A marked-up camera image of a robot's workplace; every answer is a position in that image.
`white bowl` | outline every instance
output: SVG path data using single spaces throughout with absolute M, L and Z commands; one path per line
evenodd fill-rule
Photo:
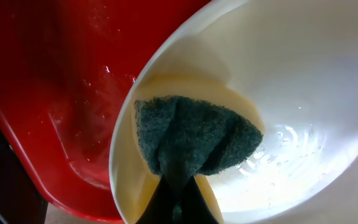
M 114 128 L 110 182 L 127 222 L 158 182 L 128 107 L 155 73 L 219 80 L 259 111 L 257 152 L 208 177 L 226 223 L 358 223 L 358 0 L 213 1 L 172 34 Z

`green scouring pad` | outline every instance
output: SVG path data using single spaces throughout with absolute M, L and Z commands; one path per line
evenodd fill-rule
M 236 112 L 183 96 L 136 100 L 135 123 L 150 170 L 164 175 L 178 194 L 193 175 L 244 162 L 263 137 Z

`red plastic basin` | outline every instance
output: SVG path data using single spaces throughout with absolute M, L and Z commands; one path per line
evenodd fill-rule
M 121 220 L 112 131 L 162 42 L 209 0 L 0 0 L 0 128 L 36 187 L 90 220 Z

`plastic bowl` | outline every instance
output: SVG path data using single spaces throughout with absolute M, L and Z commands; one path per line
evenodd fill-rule
M 127 221 L 158 182 L 128 110 L 155 73 L 220 80 L 259 111 L 258 150 L 208 177 L 226 223 L 358 223 L 358 1 L 215 1 L 185 22 L 139 75 L 114 129 L 110 183 Z
M 207 2 L 0 0 L 0 129 L 50 203 L 121 222 L 108 163 L 122 102 L 163 41 Z

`water droplet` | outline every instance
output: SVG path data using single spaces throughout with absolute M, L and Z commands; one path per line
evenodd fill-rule
M 256 165 L 253 162 L 249 161 L 249 160 L 247 160 L 247 164 L 248 164 L 249 167 L 251 167 L 253 169 L 255 169 L 255 167 L 256 167 Z
M 265 155 L 265 153 L 263 152 L 263 151 L 255 151 L 254 153 L 253 153 L 253 157 L 255 158 L 255 159 L 260 159 L 260 158 L 262 158 L 263 156 Z
M 276 158 L 277 158 L 277 156 L 270 155 L 270 157 L 267 159 L 267 163 L 269 164 L 269 163 L 273 162 Z
M 310 125 L 310 129 L 309 129 L 309 138 L 312 137 L 314 135 L 314 129 L 313 129 L 313 125 Z

